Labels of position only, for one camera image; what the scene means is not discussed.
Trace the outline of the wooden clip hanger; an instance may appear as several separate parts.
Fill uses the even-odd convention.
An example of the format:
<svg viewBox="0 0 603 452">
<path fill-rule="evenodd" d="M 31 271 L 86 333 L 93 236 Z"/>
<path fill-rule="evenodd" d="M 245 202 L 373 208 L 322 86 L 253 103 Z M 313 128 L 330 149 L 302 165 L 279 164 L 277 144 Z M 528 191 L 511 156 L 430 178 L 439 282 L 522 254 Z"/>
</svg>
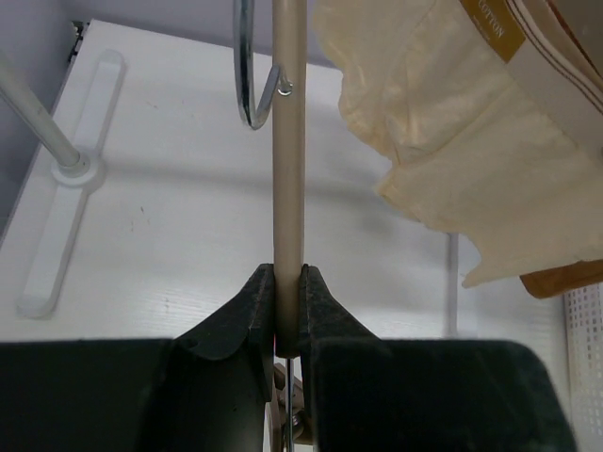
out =
<svg viewBox="0 0 603 452">
<path fill-rule="evenodd" d="M 272 4 L 272 66 L 262 95 L 254 97 L 254 3 L 233 10 L 236 101 L 252 130 L 272 122 L 273 271 L 275 347 L 285 359 L 285 448 L 294 448 L 294 363 L 304 253 L 307 4 Z"/>
</svg>

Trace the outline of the beige underwear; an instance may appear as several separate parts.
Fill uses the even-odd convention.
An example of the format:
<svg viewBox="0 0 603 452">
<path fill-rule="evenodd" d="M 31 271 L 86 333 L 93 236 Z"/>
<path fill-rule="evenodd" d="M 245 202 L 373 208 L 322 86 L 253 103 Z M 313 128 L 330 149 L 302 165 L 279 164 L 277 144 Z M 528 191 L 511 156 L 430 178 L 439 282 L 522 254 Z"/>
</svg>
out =
<svg viewBox="0 0 603 452">
<path fill-rule="evenodd" d="M 314 28 L 379 193 L 477 248 L 465 286 L 601 259 L 602 113 L 507 1 L 319 1 Z"/>
</svg>

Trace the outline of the wooden hanger with beige cloth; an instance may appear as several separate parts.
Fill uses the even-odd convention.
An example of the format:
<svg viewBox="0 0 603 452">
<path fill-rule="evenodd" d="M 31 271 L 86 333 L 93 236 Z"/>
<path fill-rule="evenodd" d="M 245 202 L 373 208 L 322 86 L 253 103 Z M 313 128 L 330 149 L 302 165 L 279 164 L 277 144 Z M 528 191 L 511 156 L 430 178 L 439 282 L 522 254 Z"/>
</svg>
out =
<svg viewBox="0 0 603 452">
<path fill-rule="evenodd" d="M 552 1 L 507 1 L 525 36 L 602 113 L 602 75 Z"/>
</svg>

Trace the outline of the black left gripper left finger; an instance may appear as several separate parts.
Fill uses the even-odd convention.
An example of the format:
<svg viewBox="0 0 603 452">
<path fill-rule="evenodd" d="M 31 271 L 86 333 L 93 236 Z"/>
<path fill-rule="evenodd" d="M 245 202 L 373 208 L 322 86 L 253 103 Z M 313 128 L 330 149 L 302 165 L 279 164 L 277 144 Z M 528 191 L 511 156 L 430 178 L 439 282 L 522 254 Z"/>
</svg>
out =
<svg viewBox="0 0 603 452">
<path fill-rule="evenodd" d="M 5 343 L 5 451 L 259 451 L 272 395 L 263 264 L 181 336 Z"/>
</svg>

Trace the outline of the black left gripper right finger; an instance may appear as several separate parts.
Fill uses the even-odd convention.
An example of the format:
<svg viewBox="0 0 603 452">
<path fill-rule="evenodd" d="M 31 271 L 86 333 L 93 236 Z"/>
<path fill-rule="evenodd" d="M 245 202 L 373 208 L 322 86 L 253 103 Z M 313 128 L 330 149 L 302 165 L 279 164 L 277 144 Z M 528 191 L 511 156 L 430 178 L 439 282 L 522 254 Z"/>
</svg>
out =
<svg viewBox="0 0 603 452">
<path fill-rule="evenodd" d="M 300 279 L 299 349 L 318 451 L 574 451 L 543 362 L 507 340 L 381 339 Z"/>
</svg>

